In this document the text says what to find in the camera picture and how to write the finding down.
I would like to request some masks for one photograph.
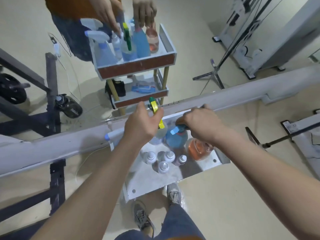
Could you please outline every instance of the person's right hand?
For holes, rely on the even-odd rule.
[[[118,10],[123,11],[121,2],[118,0],[89,0],[92,7],[96,11],[97,15],[106,24],[109,24],[111,29],[120,36],[121,30],[117,25],[115,15],[112,10],[112,6],[118,8]]]
[[[184,124],[188,126],[192,137],[215,146],[220,135],[224,133],[227,127],[207,104],[204,104],[203,107],[193,108],[186,112],[177,119],[176,125]]]

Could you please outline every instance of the floor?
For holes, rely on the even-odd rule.
[[[125,15],[131,17],[132,1],[122,1],[126,10]],[[155,1],[158,7],[156,22],[165,26],[178,52],[176,64],[170,67],[168,78],[170,93],[164,101],[169,103],[197,96],[206,81],[192,81],[192,77],[210,72],[212,70],[210,58],[220,60],[225,49],[220,44],[212,42],[213,34],[203,21],[201,9],[194,8],[196,0]],[[44,0],[0,0],[0,6],[4,7],[0,15],[7,18],[0,18],[2,30],[6,30],[0,37],[3,48],[45,77],[44,53],[52,51],[47,32],[54,33],[60,41],[62,38],[51,20]],[[220,13],[217,10],[219,7],[221,5],[212,7],[212,15],[215,14],[214,11]],[[68,71],[72,93],[80,97],[77,77],[81,104],[86,110],[94,108],[76,124],[62,117],[64,130],[82,126],[81,123],[87,126],[111,116],[113,111],[103,93],[104,83],[97,78],[92,64],[82,62],[75,57],[70,58],[65,53],[61,57],[61,62]],[[57,72],[59,91],[69,94],[66,72],[60,65],[57,65]],[[232,59],[226,61],[219,75],[226,87],[248,82]],[[268,106],[260,101],[250,102],[219,111],[218,115],[226,125],[244,137],[246,137],[245,126],[249,126],[261,142],[272,141],[285,135],[280,121],[286,119],[295,121],[307,117],[311,115],[313,109],[320,107],[320,99],[315,99],[319,96],[319,88],[319,86],[308,88],[294,97]],[[204,92],[218,89],[217,85],[210,81]],[[45,108],[45,95],[39,89],[31,87],[28,96],[30,102],[25,104],[24,109],[30,113],[42,112]],[[28,141],[37,137],[35,133],[19,135],[19,138]],[[312,176],[299,152],[289,141],[274,145],[268,151]],[[90,173],[101,165],[109,153],[109,148],[95,152],[80,169],[81,162],[89,153],[67,160],[66,197],[70,196]],[[49,182],[49,165],[0,178],[0,208],[46,189]],[[184,193],[188,214],[207,239],[294,239],[232,163],[187,178],[181,181],[179,186]],[[166,214],[165,198],[161,195],[161,190],[158,190],[142,197],[156,226],[156,234],[159,233]],[[120,203],[115,206],[104,239],[114,239],[120,233],[136,228],[129,208],[130,205],[123,206]],[[46,218],[49,212],[50,204],[47,200],[1,222],[0,235]]]

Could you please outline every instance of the jeans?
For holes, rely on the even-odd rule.
[[[120,23],[121,27],[123,27],[123,14],[117,16],[115,19],[118,23]],[[85,35],[85,31],[90,29],[83,26],[80,20],[66,19],[53,14],[52,20],[61,35],[66,40],[66,43],[68,44],[73,55],[75,57],[78,57],[80,60],[92,62],[93,60],[89,45],[89,39]],[[107,24],[103,23],[103,27],[99,28],[98,30],[105,32],[107,35],[109,35],[110,40],[112,39],[112,31]]]
[[[178,204],[172,204],[165,216],[161,232],[155,240],[166,240],[177,237],[199,237],[206,240],[190,216]],[[115,240],[151,240],[141,231],[130,230],[120,234]]]

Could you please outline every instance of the sneaker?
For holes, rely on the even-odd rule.
[[[167,197],[169,203],[181,205],[181,193],[177,183],[172,183],[167,186]]]
[[[153,237],[155,232],[155,227],[146,213],[145,205],[141,201],[136,200],[134,201],[132,207],[133,207],[134,222],[137,224],[140,231],[144,230],[147,227],[151,227],[153,231],[153,234],[152,234],[152,237]]]

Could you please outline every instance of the person's left hand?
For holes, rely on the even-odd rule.
[[[163,108],[158,108],[157,112],[149,117],[144,103],[138,103],[136,111],[129,116],[125,123],[123,139],[143,147],[157,133],[163,113]]]
[[[132,0],[133,1],[133,18],[136,27],[151,27],[154,18],[157,15],[157,8],[153,0]]]

